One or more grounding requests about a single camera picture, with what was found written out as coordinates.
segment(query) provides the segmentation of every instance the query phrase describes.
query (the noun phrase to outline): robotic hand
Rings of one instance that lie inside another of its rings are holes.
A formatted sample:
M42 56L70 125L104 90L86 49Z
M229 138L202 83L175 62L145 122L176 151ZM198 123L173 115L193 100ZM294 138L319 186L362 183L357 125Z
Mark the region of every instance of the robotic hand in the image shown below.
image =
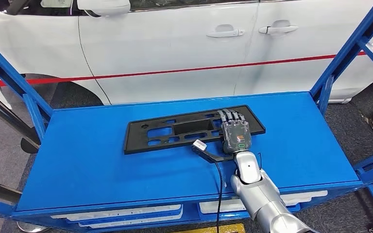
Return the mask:
M223 150L233 156L237 170L231 185L243 202L252 220L257 220L264 233L317 233L291 214L282 201L278 188L263 169L259 169L255 155L248 151L251 133L243 115L227 109L219 110L224 135ZM205 151L206 145L197 140L192 146L209 162L221 162L220 157Z

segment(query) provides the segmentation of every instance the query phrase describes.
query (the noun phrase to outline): door seam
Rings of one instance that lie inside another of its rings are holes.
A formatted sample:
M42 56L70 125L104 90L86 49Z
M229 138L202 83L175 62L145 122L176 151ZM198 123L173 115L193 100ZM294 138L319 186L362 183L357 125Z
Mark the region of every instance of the door seam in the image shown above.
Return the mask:
M85 55L85 52L84 52L84 48L82 46L82 40L81 40L81 28L79 27L79 18L82 17L82 16L78 16L78 37L79 37L79 45L81 46L81 51L82 51L82 55L84 55L84 59L85 59L85 62L86 62L86 65L88 66L88 69L89 69L89 72L91 72L91 75L92 77L94 77L94 73L92 72L92 69L91 69L91 66L89 66L89 63L88 63L88 60L86 59L86 55ZM108 95L105 93L105 90L102 88L102 86L99 84L98 80L95 79L95 82L98 84L99 88L102 90L102 92L105 94L106 96L106 99L108 100L109 104L112 104L111 103L111 100L109 100L109 97Z

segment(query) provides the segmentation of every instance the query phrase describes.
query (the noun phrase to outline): white car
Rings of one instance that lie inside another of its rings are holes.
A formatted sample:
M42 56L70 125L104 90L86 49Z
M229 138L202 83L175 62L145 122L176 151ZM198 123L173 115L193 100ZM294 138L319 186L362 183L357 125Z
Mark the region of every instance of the white car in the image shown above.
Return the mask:
M31 0L17 15L8 5L0 52L18 72L82 77L72 80L111 104L309 90L373 0ZM371 83L359 56L330 99Z

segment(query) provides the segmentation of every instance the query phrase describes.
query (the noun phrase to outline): rectangular opening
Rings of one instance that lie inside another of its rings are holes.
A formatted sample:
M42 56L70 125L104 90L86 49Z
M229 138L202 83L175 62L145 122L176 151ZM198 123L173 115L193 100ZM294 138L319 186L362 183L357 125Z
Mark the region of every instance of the rectangular opening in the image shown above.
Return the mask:
M215 119L212 122L214 123L215 128L221 128L221 123L222 123L221 119Z
M206 133L193 133L193 134L187 134L184 136L185 139L198 139L198 138L203 138L206 137Z
M174 124L174 134L193 133L199 131L213 130L211 119L195 120Z
M162 127L157 129L148 130L148 137L161 137L172 133L171 127Z
M158 145L159 143L161 143L161 140L159 139L151 140L148 141L148 146Z
M219 130L214 130L214 131L211 131L211 134L212 134L212 136L219 136L220 131Z
M178 136L175 136L175 137L170 137L168 139L168 142L171 143L171 142L179 142L179 137Z

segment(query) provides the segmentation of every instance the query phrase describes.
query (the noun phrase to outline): blue metal rack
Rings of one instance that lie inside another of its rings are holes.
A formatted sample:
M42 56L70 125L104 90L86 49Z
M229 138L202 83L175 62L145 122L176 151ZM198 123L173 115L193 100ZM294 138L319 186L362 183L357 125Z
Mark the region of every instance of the blue metal rack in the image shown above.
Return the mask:
M25 189L21 195L17 193L20 199L11 199L13 204L0 201L0 217L76 232L214 221L215 215L201 213L198 205L218 198L217 171L212 165L189 147L124 155L124 132L132 120L239 104L247 104L267 128L266 134L253 137L252 148L257 150L255 154L263 154L262 167L281 194L328 191L324 197L299 203L292 211L365 187L373 195L373 156L351 167L323 119L332 84L353 58L364 50L373 60L372 36L373 8L308 92L62 110L52 109L0 54L0 79L24 100L41 141ZM314 137L305 125L314 129ZM208 144L209 150L217 147L218 142ZM288 167L292 176L288 176ZM221 170L224 180L229 180L233 162L222 163ZM227 185L222 198L233 197ZM92 229L51 217L168 204L183 205L180 219ZM245 211L229 212L221 220L244 217L248 217Z

